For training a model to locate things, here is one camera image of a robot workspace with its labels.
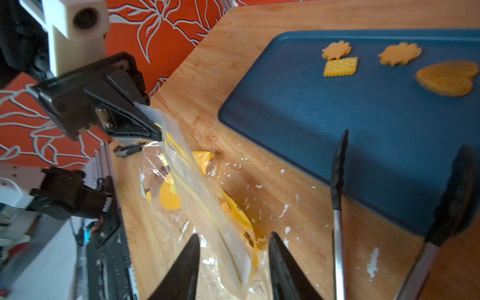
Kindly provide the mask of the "dark blue tray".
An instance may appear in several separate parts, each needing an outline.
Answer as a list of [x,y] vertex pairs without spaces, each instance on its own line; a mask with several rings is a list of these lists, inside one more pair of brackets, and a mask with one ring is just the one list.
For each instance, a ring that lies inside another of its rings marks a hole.
[[[324,77],[322,50],[348,42],[351,76]],[[384,66],[390,45],[415,43],[419,57]],[[480,158],[480,80],[464,97],[421,87],[420,69],[480,60],[477,29],[290,31],[259,55],[218,120],[308,175],[329,183],[336,147],[349,131],[344,195],[424,236],[463,146]]]

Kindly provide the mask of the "black metal tongs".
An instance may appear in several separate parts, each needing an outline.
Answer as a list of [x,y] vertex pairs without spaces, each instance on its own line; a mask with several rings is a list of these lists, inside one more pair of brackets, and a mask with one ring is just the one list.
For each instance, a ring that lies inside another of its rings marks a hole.
[[[341,198],[344,186],[346,150],[349,131],[345,130],[336,147],[331,171],[331,201],[334,225],[332,246],[334,260],[334,298],[346,299],[345,272],[343,262],[343,231]],[[473,150],[463,146],[452,164],[452,173],[434,211],[434,222],[425,236],[421,251],[399,289],[397,300],[417,300],[428,280],[431,266],[440,247],[451,237],[463,232],[474,218],[473,206],[478,203],[475,195],[476,166]]]

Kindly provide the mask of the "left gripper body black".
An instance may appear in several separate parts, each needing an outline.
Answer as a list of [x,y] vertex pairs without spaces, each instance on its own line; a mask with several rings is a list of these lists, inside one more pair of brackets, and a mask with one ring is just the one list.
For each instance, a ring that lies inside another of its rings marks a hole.
[[83,131],[98,126],[83,88],[90,82],[118,69],[125,70],[144,95],[145,100],[141,105],[150,105],[149,96],[145,92],[143,74],[138,70],[134,56],[127,52],[117,53],[62,76],[41,82],[29,87],[27,92],[65,136],[76,141]]

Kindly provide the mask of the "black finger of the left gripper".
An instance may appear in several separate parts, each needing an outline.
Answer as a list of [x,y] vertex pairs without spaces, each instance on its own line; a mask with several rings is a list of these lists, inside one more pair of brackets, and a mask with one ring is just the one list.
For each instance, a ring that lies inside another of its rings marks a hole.
[[145,97],[125,70],[115,69],[83,91],[96,124],[108,136],[161,140],[161,129],[136,107]]

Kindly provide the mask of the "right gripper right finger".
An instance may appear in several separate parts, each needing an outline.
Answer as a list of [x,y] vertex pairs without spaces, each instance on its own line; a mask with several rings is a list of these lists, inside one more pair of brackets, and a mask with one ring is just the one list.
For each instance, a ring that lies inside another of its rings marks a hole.
[[274,231],[269,237],[268,256],[274,300],[322,300]]

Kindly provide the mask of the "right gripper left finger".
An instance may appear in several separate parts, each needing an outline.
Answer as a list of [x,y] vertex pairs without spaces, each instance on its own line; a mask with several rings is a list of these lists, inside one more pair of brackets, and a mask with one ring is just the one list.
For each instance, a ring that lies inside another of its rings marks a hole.
[[195,300],[200,269],[200,238],[193,234],[149,300]]

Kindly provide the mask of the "clear bag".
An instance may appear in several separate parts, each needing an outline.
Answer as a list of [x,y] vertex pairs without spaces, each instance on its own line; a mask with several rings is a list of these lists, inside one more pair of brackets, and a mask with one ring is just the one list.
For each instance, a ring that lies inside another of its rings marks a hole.
[[159,221],[173,225],[179,217],[185,226],[195,226],[217,257],[223,287],[246,299],[262,280],[264,254],[244,211],[207,178],[213,152],[191,151],[169,116],[142,104],[136,107],[162,134],[141,151],[142,196]]

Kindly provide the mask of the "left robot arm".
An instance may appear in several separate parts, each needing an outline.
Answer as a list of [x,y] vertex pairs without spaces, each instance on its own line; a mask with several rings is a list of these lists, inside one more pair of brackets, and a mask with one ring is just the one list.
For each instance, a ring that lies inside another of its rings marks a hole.
[[[2,1],[1,84],[14,71],[33,77],[26,92],[73,141],[95,126],[112,138],[159,141],[161,129],[143,112],[150,98],[134,57],[107,54],[110,27],[106,1]],[[89,187],[81,170],[2,164],[1,202],[61,221],[95,220],[92,234],[105,238],[120,217],[107,162],[98,169]]]

